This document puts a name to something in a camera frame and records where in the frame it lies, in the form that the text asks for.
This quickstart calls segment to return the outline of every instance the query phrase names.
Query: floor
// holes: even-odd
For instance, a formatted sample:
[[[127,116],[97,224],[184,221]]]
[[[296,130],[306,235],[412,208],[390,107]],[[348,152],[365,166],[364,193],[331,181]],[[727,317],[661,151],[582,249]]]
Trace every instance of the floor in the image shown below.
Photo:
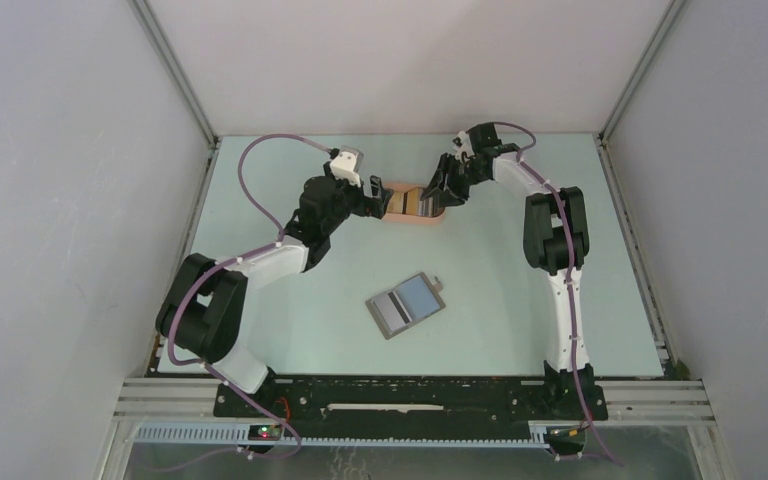
[[[360,173],[425,184],[451,135],[311,137],[364,153]],[[223,138],[192,251],[243,253],[275,238],[244,197],[242,150],[254,137]],[[525,142],[521,136],[506,141]],[[528,160],[553,184],[578,186],[591,250],[582,278],[584,341],[597,375],[659,376],[652,340],[593,138],[539,135]],[[308,178],[327,156],[299,142],[271,140],[246,159],[252,195],[285,223]],[[501,186],[473,187],[466,205],[437,226],[352,217],[314,269],[249,291],[239,342],[281,373],[541,375],[550,324],[545,276],[522,253],[524,202]],[[418,272],[438,277],[447,307],[385,340],[364,302]],[[182,372],[165,354],[160,372]]]

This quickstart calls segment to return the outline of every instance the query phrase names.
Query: gray wall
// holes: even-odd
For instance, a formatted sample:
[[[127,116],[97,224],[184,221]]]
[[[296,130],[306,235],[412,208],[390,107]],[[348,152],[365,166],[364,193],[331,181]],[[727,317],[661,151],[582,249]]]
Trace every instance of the gray wall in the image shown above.
[[[669,0],[151,3],[223,135],[449,134],[600,128]]]
[[[692,1],[611,153],[681,354],[768,478],[768,2]]]
[[[0,2],[0,478],[89,478],[206,148],[125,0]]]

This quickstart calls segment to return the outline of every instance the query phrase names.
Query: purple cable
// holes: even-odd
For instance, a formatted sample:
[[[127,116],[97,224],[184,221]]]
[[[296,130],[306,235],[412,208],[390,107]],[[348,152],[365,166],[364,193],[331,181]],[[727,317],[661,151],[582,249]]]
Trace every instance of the purple cable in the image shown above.
[[[522,154],[526,150],[534,147],[537,144],[537,138],[534,136],[534,134],[526,130],[525,128],[520,127],[519,125],[515,125],[513,123],[508,123],[508,122],[493,122],[493,123],[496,125],[515,128],[531,137],[532,139],[531,145],[527,145],[517,150],[517,156],[516,156],[517,164],[520,167],[522,167],[523,170],[528,172],[529,175],[534,177],[534,179],[537,180],[538,183],[540,183],[547,190],[549,190],[549,192],[552,194],[552,197],[554,197],[555,199],[555,203],[558,205],[558,216],[561,217],[561,225],[564,228],[564,237],[566,237],[566,241],[567,241],[567,254],[569,256],[569,266],[567,267],[566,284],[567,284],[567,294],[569,296],[569,303],[570,303],[570,318],[572,319],[572,355],[570,360],[571,360],[571,368],[572,368],[572,378],[573,378],[573,381],[575,382],[575,391],[578,394],[578,402],[581,404],[581,410],[584,412],[584,418],[587,420],[588,425],[590,425],[590,430],[593,432],[593,436],[596,437],[596,440],[599,442],[599,445],[602,447],[602,450],[605,452],[605,457],[607,457],[609,460],[611,460],[615,464],[622,467],[623,463],[618,458],[616,458],[613,453],[611,453],[611,450],[608,449],[608,446],[602,440],[602,436],[599,435],[599,431],[596,429],[596,425],[593,424],[593,415],[590,413],[590,409],[587,408],[587,402],[584,400],[584,392],[581,390],[581,380],[578,378],[578,366],[576,365],[576,362],[575,362],[576,360],[575,353],[578,350],[577,348],[578,325],[575,317],[575,294],[573,293],[573,289],[572,289],[572,271],[575,268],[575,247],[573,246],[572,233],[570,232],[567,213],[564,210],[564,201],[561,200],[561,196],[558,194],[558,191],[555,190],[555,187],[550,185],[546,181],[546,179],[543,178],[543,176],[537,172],[537,170],[533,169],[530,165],[528,165],[522,159]]]
[[[293,135],[291,133],[272,133],[269,135],[264,135],[257,140],[253,141],[249,144],[248,147],[246,147],[245,150],[243,150],[243,154],[240,155],[240,163],[237,165],[237,178],[240,180],[240,186],[243,187],[243,193],[246,195],[246,198],[249,199],[249,201],[252,203],[252,205],[255,206],[258,210],[260,210],[260,213],[266,215],[266,218],[269,219],[269,221],[272,222],[273,225],[275,225],[276,228],[278,228],[278,241],[281,241],[284,238],[284,227],[281,225],[281,222],[278,221],[277,218],[275,218],[271,213],[269,213],[268,210],[266,210],[263,205],[258,203],[257,200],[254,199],[254,197],[249,193],[248,187],[246,187],[246,181],[243,180],[243,162],[246,160],[246,156],[249,154],[252,148],[255,147],[260,142],[265,142],[266,140],[270,140],[273,138],[289,138],[291,140],[297,140],[302,143],[306,143],[310,145],[311,147],[318,148],[319,150],[322,150],[325,153],[330,153],[331,149],[326,147],[325,145],[319,144],[314,142],[313,140],[309,140],[307,138],[304,138],[300,135]]]
[[[184,310],[186,309],[186,306],[190,304],[190,301],[192,301],[193,297],[195,297],[198,290],[201,288],[202,285],[204,285],[204,282],[207,281],[208,278],[210,278],[213,274],[218,272],[219,270],[222,270],[225,267],[234,265],[237,263],[237,260],[242,258],[246,259],[249,257],[252,257],[254,255],[263,253],[267,250],[270,250],[275,247],[274,243],[268,243],[260,248],[256,248],[250,252],[246,252],[242,255],[229,258],[228,260],[224,260],[222,262],[217,263],[210,269],[208,269],[204,274],[198,278],[198,280],[193,283],[193,285],[190,287],[189,290],[187,290],[187,293],[184,295],[184,298],[181,300],[181,304],[178,306],[178,309],[175,310],[175,316],[172,317],[172,324],[169,326],[169,334],[167,335],[167,345],[168,348],[166,349],[166,353],[169,355],[169,361],[172,362],[173,365],[183,366],[183,365],[191,365],[193,363],[202,363],[204,365],[204,369],[207,370],[208,373],[216,377],[220,382],[227,385],[231,390],[234,391],[237,395],[239,395],[243,400],[245,400],[246,403],[251,405],[255,410],[262,413],[263,415],[271,418],[272,420],[275,420],[278,422],[279,425],[281,425],[284,429],[286,429],[288,432],[290,432],[291,435],[296,439],[296,447],[290,451],[289,453],[281,453],[281,454],[262,454],[262,453],[255,453],[249,451],[249,455],[257,456],[257,457],[265,457],[265,458],[286,458],[290,455],[295,454],[302,448],[302,438],[299,435],[299,433],[290,426],[289,423],[287,423],[286,420],[283,418],[273,414],[263,406],[261,406],[259,403],[254,401],[250,396],[246,394],[240,387],[235,385],[233,382],[231,382],[225,375],[222,375],[220,372],[218,372],[215,368],[213,368],[212,365],[208,364],[207,362],[204,362],[204,360],[200,358],[194,358],[191,360],[181,360],[178,357],[175,356],[175,336],[178,333],[178,324],[181,322],[181,317],[184,315]]]
[[[187,460],[184,463],[179,463],[178,465],[173,465],[171,467],[150,467],[148,465],[145,465],[143,463],[139,463],[139,467],[143,470],[148,470],[149,472],[155,472],[155,473],[171,473],[171,472],[177,472],[178,470],[183,470],[190,465],[194,465],[202,460],[208,459],[214,455],[219,455],[220,453],[231,453],[236,452],[237,447],[224,447],[224,448],[217,448],[216,450],[211,450],[209,452],[203,453],[199,455],[196,458]]]
[[[252,148],[254,148],[255,145],[272,139],[272,138],[289,138],[291,140],[297,140],[302,143],[305,143],[307,145],[310,145],[314,148],[317,148],[319,150],[322,150],[325,153],[330,153],[331,149],[328,147],[321,145],[317,142],[314,142],[313,140],[308,140],[307,138],[301,137],[299,135],[292,135],[288,133],[275,133],[271,135],[264,135],[252,143],[250,143],[245,150],[243,150],[243,154],[240,155],[240,163],[237,165],[237,177],[240,180],[240,187],[243,188],[243,193],[246,195],[246,198],[249,199],[249,201],[252,203],[252,205],[255,206],[262,214],[266,216],[277,228],[278,228],[278,238],[277,241],[280,242],[284,238],[284,228],[281,226],[281,223],[278,222],[278,219],[276,219],[271,213],[269,213],[266,208],[264,208],[260,203],[258,203],[257,200],[252,197],[251,193],[249,192],[249,189],[246,187],[246,182],[243,180],[243,163],[246,160],[246,156],[249,154]],[[205,370],[207,370],[208,373],[216,377],[220,382],[227,385],[234,393],[240,396],[246,403],[251,405],[255,410],[262,413],[268,418],[271,418],[272,420],[276,421],[279,425],[281,425],[284,429],[286,429],[288,432],[290,432],[291,435],[296,440],[296,446],[287,453],[280,453],[280,454],[262,454],[262,453],[255,453],[252,451],[248,451],[248,454],[250,456],[256,456],[256,457],[262,457],[262,458],[287,458],[289,456],[292,456],[296,454],[301,448],[302,448],[302,437],[299,435],[299,433],[294,429],[292,426],[290,426],[289,423],[287,423],[286,420],[283,418],[278,417],[277,415],[273,414],[266,408],[264,408],[262,405],[254,401],[250,396],[246,394],[240,387],[235,385],[233,382],[231,382],[225,375],[221,374],[219,371],[217,371],[215,368],[213,368],[212,365],[208,364],[207,362],[204,362],[200,358],[194,358],[190,360],[181,360],[178,357],[175,356],[175,336],[178,333],[178,324],[181,323],[181,317],[184,315],[184,310],[186,309],[186,306],[190,304],[192,299],[196,296],[198,293],[198,290],[201,288],[202,285],[204,285],[204,282],[207,281],[208,278],[213,276],[216,272],[219,270],[222,270],[225,267],[231,266],[235,263],[237,263],[238,259],[246,259],[254,255],[258,255],[260,253],[263,253],[271,248],[274,248],[275,244],[269,243],[266,244],[260,248],[256,248],[250,252],[246,252],[242,255],[238,255],[233,258],[229,258],[228,260],[224,260],[222,262],[217,263],[210,269],[208,269],[204,274],[198,278],[198,280],[193,283],[193,285],[190,287],[189,290],[187,290],[187,293],[184,295],[184,298],[181,300],[181,304],[178,306],[178,309],[175,310],[175,315],[172,317],[172,324],[169,326],[169,334],[167,335],[167,354],[169,355],[169,361],[172,362],[173,365],[177,366],[183,366],[183,365],[192,365],[194,363],[203,363]],[[173,467],[166,467],[161,469],[155,469],[152,467],[144,467],[148,468],[155,472],[173,472],[176,470],[180,470],[183,468],[186,468],[194,463],[197,463],[201,460],[204,460],[205,458],[212,457],[213,455],[218,455],[220,453],[226,453],[226,452],[237,452],[239,451],[237,447],[225,447],[225,448],[219,448],[216,450],[212,450],[210,452],[207,452],[199,457],[196,457],[192,460],[189,460],[187,462],[184,462],[180,465],[176,465]]]

